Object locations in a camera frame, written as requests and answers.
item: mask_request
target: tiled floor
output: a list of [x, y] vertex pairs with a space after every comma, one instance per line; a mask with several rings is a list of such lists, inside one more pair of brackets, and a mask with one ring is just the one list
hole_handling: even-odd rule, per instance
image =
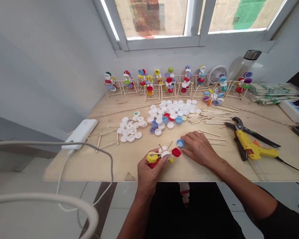
[[[43, 182], [42, 175], [51, 160], [35, 158], [22, 173], [0, 173], [0, 195], [16, 192], [54, 193], [56, 183]], [[61, 193], [78, 197], [85, 183], [63, 182]], [[217, 183], [234, 218], [246, 238], [263, 238], [252, 224], [241, 203], [224, 183]], [[259, 183], [289, 208], [299, 212], [299, 185], [295, 183]], [[83, 199], [92, 203], [100, 183], [89, 183]], [[131, 207], [136, 182], [118, 183], [103, 228], [102, 239], [115, 239]], [[80, 214], [81, 223], [86, 217]], [[63, 212], [56, 204], [16, 202], [0, 205], [0, 238], [66, 238], [78, 239], [81, 233], [75, 212]]]

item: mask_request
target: black pliers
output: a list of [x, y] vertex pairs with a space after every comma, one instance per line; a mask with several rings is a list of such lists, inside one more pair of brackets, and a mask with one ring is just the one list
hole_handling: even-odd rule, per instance
[[[227, 127], [231, 128], [231, 129], [233, 129], [234, 131], [236, 131], [236, 127], [237, 127], [239, 130], [242, 130], [242, 131], [244, 131], [244, 132], [246, 132], [246, 133], [254, 136], [256, 139], [259, 139], [260, 141], [262, 141], [262, 142], [264, 142], [264, 143], [266, 143], [266, 144], [268, 144], [268, 145], [270, 145], [270, 146], [272, 146], [274, 148], [281, 147], [279, 144], [276, 144], [276, 143], [270, 141], [269, 139], [261, 136], [260, 134], [254, 132], [254, 131], [246, 128], [246, 127], [244, 127], [243, 122], [242, 122], [242, 120], [240, 118], [233, 117], [233, 120], [236, 122], [236, 124], [225, 122], [225, 125]], [[236, 144], [237, 144], [237, 147], [238, 147], [238, 151], [239, 151], [239, 154], [240, 154], [242, 160], [246, 161], [248, 159], [247, 152], [244, 150], [244, 148], [240, 144], [240, 141], [239, 141], [237, 135], [235, 136], [235, 141], [236, 141]]]

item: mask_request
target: white cable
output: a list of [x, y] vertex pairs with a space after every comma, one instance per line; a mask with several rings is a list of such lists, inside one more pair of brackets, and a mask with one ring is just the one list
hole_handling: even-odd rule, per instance
[[6, 194], [0, 195], [0, 203], [12, 202], [12, 201], [53, 201], [67, 203], [83, 210], [87, 214], [89, 219], [89, 227], [86, 232], [82, 235], [81, 239], [89, 239], [92, 237], [96, 226], [98, 224], [99, 216], [94, 207], [84, 200], [77, 199], [74, 197], [46, 194], [46, 193], [21, 193], [21, 194]]
[[[95, 205], [101, 200], [101, 198], [105, 195], [105, 193], [108, 191], [108, 189], [109, 189], [109, 188], [111, 187], [111, 185], [113, 184], [113, 178], [114, 178], [114, 176], [113, 176], [113, 157], [112, 157], [112, 155], [111, 155], [110, 153], [104, 151], [103, 149], [99, 149], [98, 147], [95, 147], [94, 145], [92, 145], [92, 144], [90, 144], [90, 143], [85, 143], [85, 142], [68, 142], [68, 143], [66, 143], [66, 142], [36, 142], [36, 141], [0, 141], [0, 146], [2, 146], [2, 145], [3, 145], [3, 146], [4, 146], [4, 145], [14, 145], [14, 144], [20, 144], [20, 145], [76, 145], [76, 144], [82, 144], [82, 145], [87, 145], [87, 146], [89, 146], [89, 147], [91, 147], [91, 148], [93, 148], [93, 149], [96, 149], [96, 150], [98, 150], [98, 151], [101, 151], [102, 153], [107, 154], [107, 155], [110, 157], [110, 160], [111, 160], [111, 182], [110, 182], [109, 186], [107, 187], [107, 189], [102, 193], [102, 195], [100, 196], [100, 198], [99, 198], [95, 203], [93, 203], [92, 206], [95, 206]], [[54, 195], [54, 194], [50, 194], [50, 195], [60, 196], [60, 195], [58, 194], [58, 191], [59, 191], [59, 187], [60, 187], [60, 183], [61, 183], [61, 179], [62, 179], [63, 171], [64, 171], [64, 168], [65, 168], [67, 162], [68, 162], [69, 159], [70, 159], [70, 156], [71, 156], [72, 152], [73, 152], [73, 150], [70, 150], [70, 151], [69, 151], [68, 157], [67, 157], [66, 160], [64, 161], [64, 164], [63, 164], [63, 167], [62, 167], [62, 170], [61, 170], [61, 173], [60, 173], [59, 181], [58, 181], [58, 186], [57, 186], [56, 194], [55, 194], [55, 195]], [[77, 210], [78, 208], [80, 208], [80, 207], [78, 207], [78, 208], [66, 209], [66, 208], [64, 208], [61, 204], [59, 204], [59, 206], [60, 206], [64, 211], [75, 211], [75, 210]], [[83, 237], [83, 236], [82, 236], [81, 238], [82, 238], [82, 239], [90, 238], [90, 237], [92, 236], [92, 234], [89, 235], [89, 237]]]

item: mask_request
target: plywood tabletop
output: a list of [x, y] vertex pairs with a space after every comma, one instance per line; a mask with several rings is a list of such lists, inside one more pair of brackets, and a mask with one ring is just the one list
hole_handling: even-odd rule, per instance
[[[178, 98], [178, 100], [179, 99], [184, 101], [187, 100], [187, 98]], [[147, 102], [144, 102], [143, 94], [130, 94], [127, 96], [116, 95], [109, 98], [105, 95], [88, 116], [89, 119], [95, 118], [99, 121], [92, 134], [109, 131], [109, 127], [119, 127], [122, 118], [125, 116], [132, 118], [133, 113], [136, 110], [109, 116], [103, 115], [137, 108], [137, 110], [141, 112], [141, 116], [147, 119], [149, 117], [148, 111], [150, 110], [150, 105], [156, 104], [158, 107], [159, 103], [160, 101], [158, 100], [148, 100]], [[248, 99], [241, 101], [236, 98], [226, 98], [224, 103], [229, 106], [261, 114], [285, 124], [294, 125], [289, 117], [277, 105], [260, 106], [256, 103], [251, 103]], [[202, 101], [198, 101], [197, 108], [215, 110], [215, 108], [210, 108], [210, 106], [207, 106], [206, 103]], [[249, 112], [240, 111], [239, 113], [232, 113], [232, 115], [241, 118], [245, 127], [281, 145], [281, 148], [278, 148], [280, 158], [292, 166], [299, 168], [299, 137], [290, 127]], [[112, 145], [105, 148], [106, 151], [111, 153], [114, 159], [114, 181], [131, 180], [131, 178], [137, 180], [137, 163], [149, 150], [158, 148], [158, 143], [162, 146], [168, 146], [172, 140], [172, 146], [175, 146], [176, 141], [180, 136], [198, 129], [221, 135], [221, 138], [226, 139], [227, 141], [226, 146], [213, 145], [213, 148], [218, 155], [228, 161], [234, 168], [251, 181], [264, 181], [263, 177], [255, 172], [248, 161], [243, 162], [241, 160], [234, 141], [234, 131], [227, 127], [220, 129], [220, 126], [221, 125], [205, 124], [203, 122], [193, 125], [189, 122], [183, 122], [181, 125], [175, 125], [174, 129], [171, 130], [166, 127], [159, 137], [155, 134], [150, 134], [150, 125], [146, 128], [138, 128], [138, 131], [142, 132], [143, 135], [141, 139], [135, 140], [133, 143], [120, 143], [118, 146]], [[254, 140], [252, 136], [248, 135], [248, 137], [252, 141]], [[103, 136], [101, 138], [100, 146], [109, 144], [115, 140], [116, 131]], [[88, 142], [96, 146], [98, 143], [98, 136], [90, 137]], [[270, 147], [261, 141], [258, 142], [264, 148]], [[58, 180], [67, 153], [67, 150], [61, 150], [58, 153], [45, 171], [45, 180]], [[270, 181], [299, 182], [299, 172], [278, 162], [276, 159], [262, 157], [258, 162]], [[71, 160], [65, 168], [63, 176], [63, 180], [65, 181], [110, 181], [110, 179], [109, 157], [101, 152], [95, 153], [95, 150], [88, 146], [83, 146], [71, 156]], [[167, 164], [160, 181], [202, 182], [219, 181], [219, 178], [207, 168], [198, 165], [182, 154], [179, 158], [174, 158], [173, 164]]]

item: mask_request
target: black pants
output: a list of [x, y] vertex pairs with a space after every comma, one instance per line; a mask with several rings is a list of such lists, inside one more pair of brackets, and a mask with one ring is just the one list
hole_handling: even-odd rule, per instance
[[216, 183], [189, 183], [185, 208], [178, 183], [157, 183], [145, 238], [245, 238]]

